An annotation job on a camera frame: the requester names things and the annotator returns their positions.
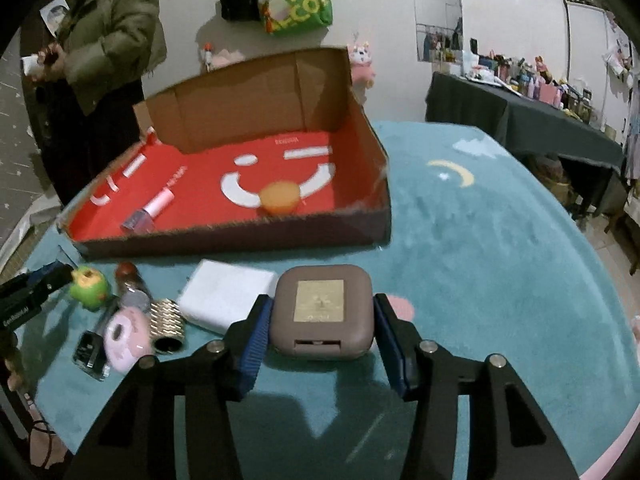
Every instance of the brown square case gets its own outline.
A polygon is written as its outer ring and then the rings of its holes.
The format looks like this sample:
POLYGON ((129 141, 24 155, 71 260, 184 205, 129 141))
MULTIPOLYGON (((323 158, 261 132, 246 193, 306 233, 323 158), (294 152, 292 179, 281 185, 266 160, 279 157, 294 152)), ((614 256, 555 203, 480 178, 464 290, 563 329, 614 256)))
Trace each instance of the brown square case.
POLYGON ((371 278, 352 265, 294 267, 276 286, 270 342, 306 359, 355 359, 373 342, 371 278))

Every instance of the green puffer jacket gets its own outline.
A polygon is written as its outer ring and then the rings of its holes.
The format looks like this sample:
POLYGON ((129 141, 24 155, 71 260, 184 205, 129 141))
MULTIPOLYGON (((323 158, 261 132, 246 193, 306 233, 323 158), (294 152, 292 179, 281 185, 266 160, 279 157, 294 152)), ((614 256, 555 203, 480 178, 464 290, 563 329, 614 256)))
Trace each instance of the green puffer jacket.
POLYGON ((166 59, 158 0, 78 0, 58 29, 65 76, 85 115, 166 59))

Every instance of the white cloud print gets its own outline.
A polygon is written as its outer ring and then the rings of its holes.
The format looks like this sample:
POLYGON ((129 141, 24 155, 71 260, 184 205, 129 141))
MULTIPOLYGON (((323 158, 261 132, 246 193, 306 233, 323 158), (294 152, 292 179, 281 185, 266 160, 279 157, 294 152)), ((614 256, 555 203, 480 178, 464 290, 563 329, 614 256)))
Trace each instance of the white cloud print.
POLYGON ((508 156, 509 152, 491 137, 485 136, 482 140, 459 140, 453 145, 454 150, 473 156, 488 156, 495 158, 497 155, 508 156))

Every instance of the green toy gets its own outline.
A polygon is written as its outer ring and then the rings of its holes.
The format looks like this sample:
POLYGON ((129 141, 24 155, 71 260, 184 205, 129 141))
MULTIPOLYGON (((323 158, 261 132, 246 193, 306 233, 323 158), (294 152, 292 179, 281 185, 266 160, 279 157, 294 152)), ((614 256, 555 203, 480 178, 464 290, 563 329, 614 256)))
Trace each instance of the green toy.
POLYGON ((111 295, 111 285, 99 270, 78 267, 71 276, 74 282, 69 289, 69 295, 91 312, 96 312, 111 295))

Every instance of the pink fabric edge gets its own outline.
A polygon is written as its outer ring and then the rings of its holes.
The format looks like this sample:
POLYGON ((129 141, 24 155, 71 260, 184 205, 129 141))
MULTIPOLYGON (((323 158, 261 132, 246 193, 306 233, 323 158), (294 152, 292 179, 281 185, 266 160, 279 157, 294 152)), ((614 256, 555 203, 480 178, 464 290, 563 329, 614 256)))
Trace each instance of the pink fabric edge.
POLYGON ((622 452, 631 440, 631 437, 638 428, 638 425, 640 425, 640 406, 638 406, 636 412, 633 414, 631 420, 626 425, 626 428, 622 431, 620 436, 613 444, 611 444, 609 449, 607 449, 604 454, 596 460, 595 464, 580 476, 580 480, 602 480, 620 458, 620 455, 622 455, 622 452))

